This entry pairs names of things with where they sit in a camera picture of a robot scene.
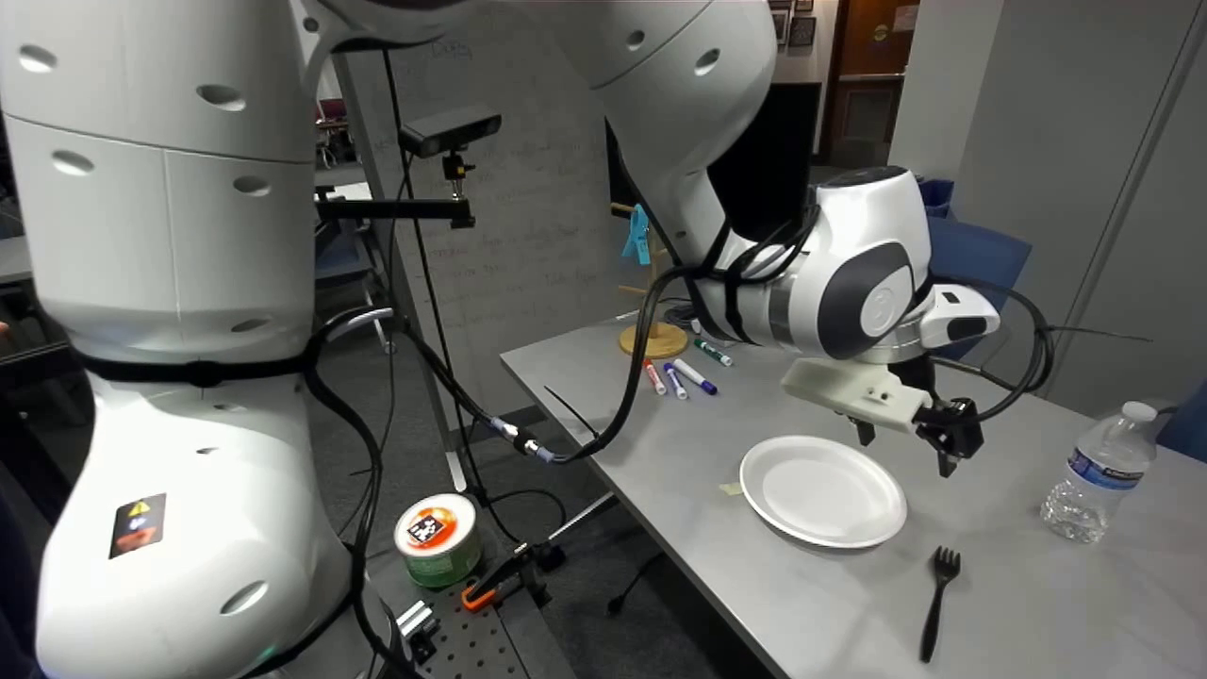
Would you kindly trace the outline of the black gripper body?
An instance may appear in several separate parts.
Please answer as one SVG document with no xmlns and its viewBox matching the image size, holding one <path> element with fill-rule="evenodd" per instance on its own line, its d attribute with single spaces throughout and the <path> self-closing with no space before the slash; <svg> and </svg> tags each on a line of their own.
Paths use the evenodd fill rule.
<svg viewBox="0 0 1207 679">
<path fill-rule="evenodd" d="M 927 402 L 917 433 L 942 458 L 968 461 L 981 445 L 981 411 L 972 401 Z"/>
</svg>

